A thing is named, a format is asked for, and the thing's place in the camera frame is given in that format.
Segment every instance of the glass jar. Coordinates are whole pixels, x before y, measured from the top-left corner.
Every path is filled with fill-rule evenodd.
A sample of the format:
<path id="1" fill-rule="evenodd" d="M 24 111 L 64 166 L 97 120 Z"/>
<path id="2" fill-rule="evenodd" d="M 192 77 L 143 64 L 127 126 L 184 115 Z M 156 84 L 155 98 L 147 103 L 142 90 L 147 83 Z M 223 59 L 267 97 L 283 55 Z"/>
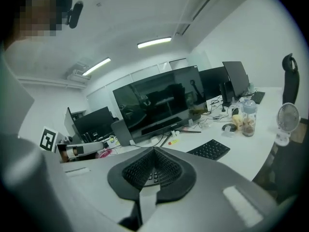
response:
<path id="1" fill-rule="evenodd" d="M 243 126 L 242 134 L 247 137 L 254 135 L 257 106 L 254 101 L 248 100 L 243 103 Z"/>

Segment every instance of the desk fan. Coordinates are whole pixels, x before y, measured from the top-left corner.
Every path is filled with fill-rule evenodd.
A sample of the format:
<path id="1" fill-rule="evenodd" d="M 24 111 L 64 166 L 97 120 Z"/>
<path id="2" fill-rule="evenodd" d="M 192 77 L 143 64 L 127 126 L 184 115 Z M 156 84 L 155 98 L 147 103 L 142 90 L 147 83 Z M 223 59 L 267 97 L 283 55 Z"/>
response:
<path id="1" fill-rule="evenodd" d="M 292 103 L 283 104 L 277 115 L 279 131 L 275 143 L 279 146 L 287 146 L 290 142 L 291 132 L 298 127 L 299 121 L 300 116 L 295 105 Z"/>

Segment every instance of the ceiling light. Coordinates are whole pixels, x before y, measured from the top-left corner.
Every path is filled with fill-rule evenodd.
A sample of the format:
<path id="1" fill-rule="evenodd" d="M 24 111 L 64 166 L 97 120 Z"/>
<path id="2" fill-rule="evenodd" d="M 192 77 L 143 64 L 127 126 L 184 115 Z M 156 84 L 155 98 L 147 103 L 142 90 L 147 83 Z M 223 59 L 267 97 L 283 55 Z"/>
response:
<path id="1" fill-rule="evenodd" d="M 111 61 L 110 58 L 107 58 L 107 59 L 103 60 L 102 62 L 96 64 L 94 67 L 92 67 L 91 69 L 89 69 L 88 71 L 86 71 L 83 75 L 88 75 L 88 74 L 90 74 L 92 71 L 96 70 L 97 68 L 101 67 L 102 65 L 104 65 L 104 64 L 106 64 L 106 63 L 108 63 L 108 62 L 110 62 L 110 61 Z"/>
<path id="2" fill-rule="evenodd" d="M 160 44 L 160 43 L 164 43 L 164 42 L 170 42 L 172 40 L 172 37 L 166 37 L 166 38 L 162 38 L 162 39 L 157 39 L 157 40 L 152 40 L 152 41 L 147 41 L 147 42 L 143 42 L 143 43 L 139 43 L 137 44 L 137 47 L 143 48 L 143 47 L 147 47 L 153 44 Z"/>

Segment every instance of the white table top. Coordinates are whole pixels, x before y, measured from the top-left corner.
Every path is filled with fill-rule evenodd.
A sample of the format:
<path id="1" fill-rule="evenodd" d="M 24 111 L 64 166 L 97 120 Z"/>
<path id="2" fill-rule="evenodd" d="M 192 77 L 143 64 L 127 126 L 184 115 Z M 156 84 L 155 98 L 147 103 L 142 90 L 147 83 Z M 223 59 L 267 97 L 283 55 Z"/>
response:
<path id="1" fill-rule="evenodd" d="M 282 88 L 267 87 L 258 88 L 258 91 L 265 92 L 265 96 L 258 106 L 255 133 L 252 137 L 244 136 L 240 131 L 237 131 L 234 137 L 222 136 L 222 126 L 231 122 L 231 108 L 228 109 L 229 117 L 223 118 L 220 121 L 207 120 L 205 124 L 208 127 L 200 128 L 196 126 L 194 129 L 186 128 L 190 131 L 201 131 L 202 133 L 181 133 L 179 141 L 175 144 L 168 145 L 166 142 L 163 147 L 179 150 L 182 152 L 190 151 L 211 139 L 214 139 L 230 148 L 230 151 L 218 161 L 229 166 L 231 169 L 244 176 L 248 180 L 253 180 L 256 174 L 262 168 L 266 161 L 276 137 L 276 115 L 282 105 Z M 202 116 L 198 122 L 205 121 L 206 118 L 220 115 L 221 107 L 213 111 L 210 116 Z M 162 136 L 137 144 L 138 146 L 155 145 Z M 126 146 L 116 148 L 118 154 L 137 149 L 135 146 Z"/>

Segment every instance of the yellow object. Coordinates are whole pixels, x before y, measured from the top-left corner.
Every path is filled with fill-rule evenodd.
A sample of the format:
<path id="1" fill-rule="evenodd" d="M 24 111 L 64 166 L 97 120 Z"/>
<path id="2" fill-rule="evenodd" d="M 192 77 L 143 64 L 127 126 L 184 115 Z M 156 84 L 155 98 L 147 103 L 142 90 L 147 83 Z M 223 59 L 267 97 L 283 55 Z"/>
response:
<path id="1" fill-rule="evenodd" d="M 173 141 L 170 141 L 170 142 L 169 142 L 169 145 L 173 145 L 173 144 L 177 143 L 178 141 L 179 141 L 179 139 L 175 139 L 175 140 L 173 140 Z"/>
<path id="2" fill-rule="evenodd" d="M 232 116 L 233 123 L 237 126 L 237 130 L 241 131 L 243 126 L 242 117 L 239 114 Z"/>

